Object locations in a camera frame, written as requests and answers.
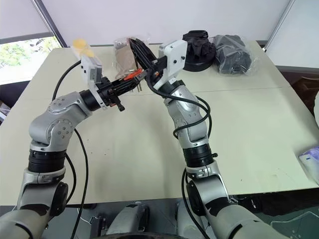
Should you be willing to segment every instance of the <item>gray object in plastic bag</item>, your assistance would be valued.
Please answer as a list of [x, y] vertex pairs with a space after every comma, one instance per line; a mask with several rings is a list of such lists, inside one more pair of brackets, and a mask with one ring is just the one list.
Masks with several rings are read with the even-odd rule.
[[252, 63], [249, 51], [237, 35], [217, 35], [214, 37], [216, 63], [222, 74], [246, 73]]

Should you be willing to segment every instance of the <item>floor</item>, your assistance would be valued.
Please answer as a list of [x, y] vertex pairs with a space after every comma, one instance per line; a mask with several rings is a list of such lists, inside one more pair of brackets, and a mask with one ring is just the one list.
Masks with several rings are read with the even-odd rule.
[[[143, 203], [150, 207], [150, 224], [149, 232], [176, 234], [175, 209], [176, 203], [180, 199], [162, 199], [147, 200]], [[107, 218], [107, 224], [110, 224], [116, 214], [131, 202], [116, 202], [98, 204], [95, 209], [85, 209], [82, 218], [90, 220], [92, 216], [104, 215]], [[0, 215], [10, 211], [12, 206], [1, 206]], [[287, 221], [302, 215], [305, 212], [313, 212], [319, 215], [319, 208], [313, 207], [297, 212], [289, 213], [284, 216], [271, 217], [264, 214], [256, 214], [264, 222], [270, 224], [273, 221], [273, 227], [291, 239], [317, 239], [319, 234], [319, 217], [306, 215], [302, 218], [296, 218], [295, 221], [287, 223], [276, 223], [274, 221]], [[59, 217], [52, 219], [48, 229], [44, 231], [42, 239], [70, 238], [73, 226], [77, 217], [75, 208], [67, 208]], [[204, 222], [206, 232], [211, 239], [215, 239], [211, 227]], [[88, 239], [90, 236], [90, 225], [84, 221], [80, 221], [77, 229], [77, 239]]]

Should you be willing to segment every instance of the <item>tree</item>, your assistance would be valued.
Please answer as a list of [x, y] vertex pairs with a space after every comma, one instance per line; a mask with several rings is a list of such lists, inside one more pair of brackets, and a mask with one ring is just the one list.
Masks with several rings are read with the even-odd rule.
[[45, 37], [0, 45], [0, 68], [18, 66], [31, 59], [33, 54], [48, 54], [60, 47], [55, 37]]
[[30, 58], [30, 52], [26, 51], [17, 43], [9, 43], [0, 46], [0, 64], [1, 66], [21, 65], [24, 60]]

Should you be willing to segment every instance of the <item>plastic wrap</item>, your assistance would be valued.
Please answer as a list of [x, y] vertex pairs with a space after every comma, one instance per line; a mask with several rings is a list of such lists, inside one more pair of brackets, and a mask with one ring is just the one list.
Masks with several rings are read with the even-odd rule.
[[251, 74], [257, 69], [258, 58], [252, 55], [237, 35], [217, 35], [213, 42], [216, 47], [216, 63], [221, 74]]
[[[116, 78], [124, 77], [139, 68], [135, 63], [134, 55], [130, 48], [129, 38], [131, 37], [132, 36], [122, 37], [114, 41], [113, 66], [115, 66], [118, 71]], [[136, 38], [142, 40], [146, 45], [149, 42], [145, 37], [138, 36]]]

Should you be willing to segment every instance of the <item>yellow ball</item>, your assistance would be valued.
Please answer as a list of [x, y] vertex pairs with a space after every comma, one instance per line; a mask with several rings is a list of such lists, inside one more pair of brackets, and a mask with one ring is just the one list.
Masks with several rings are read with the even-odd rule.
[[84, 49], [88, 47], [88, 43], [84, 39], [75, 39], [73, 41], [73, 46], [75, 48]]

